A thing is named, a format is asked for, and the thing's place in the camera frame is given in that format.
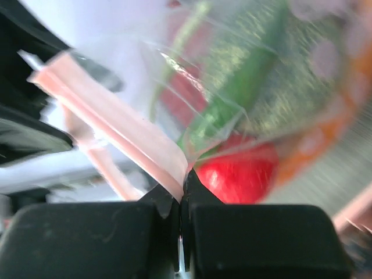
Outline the green chili pepper toy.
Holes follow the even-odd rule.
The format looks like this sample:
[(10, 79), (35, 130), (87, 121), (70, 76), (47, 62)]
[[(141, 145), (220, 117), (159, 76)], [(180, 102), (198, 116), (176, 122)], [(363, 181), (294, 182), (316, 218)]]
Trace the green chili pepper toy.
[(222, 143), (257, 99), (277, 54), (259, 46), (214, 49), (206, 58), (202, 88), (210, 101), (177, 141), (188, 156), (201, 155)]

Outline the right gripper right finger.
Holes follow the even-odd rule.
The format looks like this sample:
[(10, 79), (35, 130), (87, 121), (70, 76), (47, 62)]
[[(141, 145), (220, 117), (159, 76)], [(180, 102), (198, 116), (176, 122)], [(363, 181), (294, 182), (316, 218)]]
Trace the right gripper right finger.
[(313, 205), (225, 204), (194, 171), (184, 183), (181, 236), (192, 278), (350, 278), (327, 213)]

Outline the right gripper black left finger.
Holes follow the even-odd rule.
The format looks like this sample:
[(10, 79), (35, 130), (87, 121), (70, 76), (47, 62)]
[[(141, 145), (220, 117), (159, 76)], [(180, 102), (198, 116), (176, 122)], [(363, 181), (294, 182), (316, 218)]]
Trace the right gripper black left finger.
[(1, 277), (173, 278), (179, 211), (161, 186), (134, 202), (30, 205), (1, 237)]

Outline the red apple toy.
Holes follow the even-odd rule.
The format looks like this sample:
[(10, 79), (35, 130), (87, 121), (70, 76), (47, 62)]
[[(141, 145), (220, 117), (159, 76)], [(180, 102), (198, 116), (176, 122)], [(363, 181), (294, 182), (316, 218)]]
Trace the red apple toy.
[(206, 159), (196, 167), (201, 183), (224, 203), (258, 203), (271, 190), (280, 161), (275, 145), (268, 142), (253, 148), (242, 147), (252, 140), (233, 134), (217, 151), (233, 147), (239, 147), (239, 151)]

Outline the clear pink zip bag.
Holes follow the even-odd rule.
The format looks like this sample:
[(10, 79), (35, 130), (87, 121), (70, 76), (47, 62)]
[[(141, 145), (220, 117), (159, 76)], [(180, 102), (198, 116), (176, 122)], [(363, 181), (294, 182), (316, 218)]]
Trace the clear pink zip bag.
[(351, 59), (371, 44), (370, 1), (288, 1), (301, 17), (335, 16), (342, 28), (342, 76), (331, 99), (310, 122), (275, 137), (249, 135), (234, 126), (227, 139), (198, 156), (188, 156), (177, 144), (209, 102), (201, 77), (212, 39), (220, 28), (225, 28), (229, 17), (249, 2), (252, 1), (195, 1), (180, 5), (134, 29), (107, 31), (80, 48), (59, 52), (47, 62), (20, 51), (34, 70), (29, 81), (55, 99), (67, 119), (76, 120), (82, 127), (71, 134), (75, 146), (85, 153), (120, 199), (137, 201), (153, 185), (136, 185), (128, 172), (117, 165), (110, 147), (177, 201), (184, 195), (187, 175), (196, 171), (200, 162), (240, 150), (233, 147), (217, 151), (233, 134), (253, 138), (242, 144), (244, 148), (268, 142), (275, 145), (280, 161), (269, 193), (307, 187), (310, 177), (304, 169), (326, 169), (330, 150), (352, 123), (314, 163), (288, 183), (276, 184), (280, 163), (292, 154), (304, 133), (321, 120), (328, 104), (341, 93)]

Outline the orange papaya slice toy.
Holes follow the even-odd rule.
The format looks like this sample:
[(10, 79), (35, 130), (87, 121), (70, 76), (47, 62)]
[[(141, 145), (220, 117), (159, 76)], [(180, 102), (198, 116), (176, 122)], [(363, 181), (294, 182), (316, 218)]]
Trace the orange papaya slice toy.
[(276, 184), (288, 183), (340, 140), (370, 97), (371, 44), (368, 44), (366, 50), (351, 59), (341, 93), (328, 104), (321, 120), (304, 133), (292, 154), (280, 163)]

